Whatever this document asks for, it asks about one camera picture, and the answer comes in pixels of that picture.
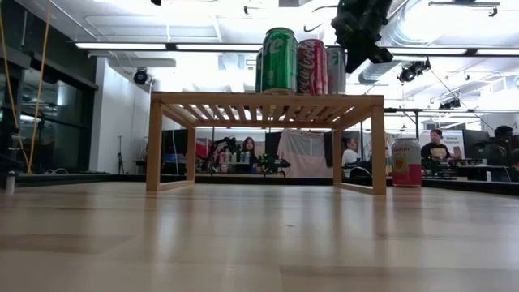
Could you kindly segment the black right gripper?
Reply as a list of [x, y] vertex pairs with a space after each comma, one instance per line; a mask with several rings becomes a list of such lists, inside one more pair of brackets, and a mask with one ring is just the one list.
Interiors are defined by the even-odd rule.
[[347, 49], [345, 71], [353, 73], [368, 58], [374, 64], [391, 62], [392, 53], [375, 45], [380, 31], [388, 24], [392, 0], [340, 0], [331, 25], [336, 43]]

